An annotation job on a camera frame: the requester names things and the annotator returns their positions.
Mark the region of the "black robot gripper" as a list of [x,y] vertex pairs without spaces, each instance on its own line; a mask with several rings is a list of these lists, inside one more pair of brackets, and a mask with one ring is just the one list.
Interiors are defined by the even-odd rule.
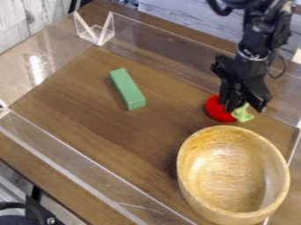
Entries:
[[216,54],[211,70],[220,80],[217,102],[231,113],[244,103],[260,113],[272,96],[264,83],[267,73],[263,62],[252,62],[240,56]]

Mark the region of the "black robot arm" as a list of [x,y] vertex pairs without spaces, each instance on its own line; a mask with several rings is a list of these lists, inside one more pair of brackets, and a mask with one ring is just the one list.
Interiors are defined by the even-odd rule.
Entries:
[[278,49],[290,38],[294,0],[207,0],[211,10],[225,17],[242,10],[242,39],[232,57],[219,54],[211,70],[220,79],[217,102],[227,113],[248,104],[263,111],[271,100],[264,77],[279,56]]

